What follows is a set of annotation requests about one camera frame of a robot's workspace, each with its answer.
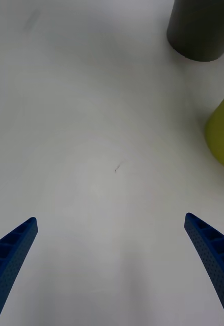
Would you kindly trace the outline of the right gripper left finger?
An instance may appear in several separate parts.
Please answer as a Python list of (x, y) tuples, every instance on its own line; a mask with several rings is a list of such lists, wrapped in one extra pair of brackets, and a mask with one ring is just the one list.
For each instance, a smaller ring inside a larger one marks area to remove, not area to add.
[(0, 314), (37, 233), (31, 217), (0, 239)]

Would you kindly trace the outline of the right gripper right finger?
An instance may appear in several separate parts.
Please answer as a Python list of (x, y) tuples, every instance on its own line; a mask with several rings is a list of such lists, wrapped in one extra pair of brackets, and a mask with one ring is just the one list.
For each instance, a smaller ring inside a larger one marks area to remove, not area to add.
[(184, 229), (191, 239), (224, 309), (224, 235), (187, 213)]

